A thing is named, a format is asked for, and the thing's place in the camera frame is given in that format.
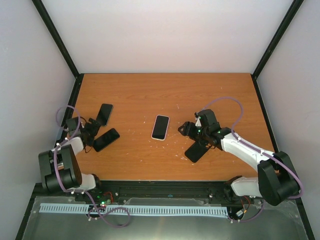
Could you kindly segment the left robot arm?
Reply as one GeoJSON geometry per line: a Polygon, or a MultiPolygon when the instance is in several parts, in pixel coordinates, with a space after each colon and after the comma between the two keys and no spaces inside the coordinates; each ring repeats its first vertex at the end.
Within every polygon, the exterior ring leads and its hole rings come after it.
{"type": "Polygon", "coordinates": [[[74,117],[66,121],[67,137],[56,147],[38,155],[42,188],[48,193],[80,193],[92,201],[103,198],[104,188],[95,174],[81,172],[76,155],[92,147],[101,125],[90,118],[74,117]]]}

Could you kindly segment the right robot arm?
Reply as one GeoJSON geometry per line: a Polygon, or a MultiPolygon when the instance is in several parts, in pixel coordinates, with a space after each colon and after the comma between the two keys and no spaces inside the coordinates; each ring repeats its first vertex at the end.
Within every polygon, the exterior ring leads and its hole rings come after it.
{"type": "Polygon", "coordinates": [[[221,127],[210,109],[195,113],[195,122],[186,121],[178,132],[194,141],[184,153],[191,162],[196,163],[214,148],[236,156],[257,172],[256,177],[240,176],[230,181],[236,196],[258,197],[277,206],[284,200],[299,197],[303,191],[288,154],[265,150],[241,138],[234,130],[221,127]]]}

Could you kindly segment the black phone case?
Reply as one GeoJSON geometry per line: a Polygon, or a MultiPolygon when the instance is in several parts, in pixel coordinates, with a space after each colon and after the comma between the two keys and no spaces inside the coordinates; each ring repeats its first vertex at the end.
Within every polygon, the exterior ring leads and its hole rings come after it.
{"type": "Polygon", "coordinates": [[[210,149],[211,145],[205,141],[195,141],[184,153],[192,163],[198,162],[210,149]]]}

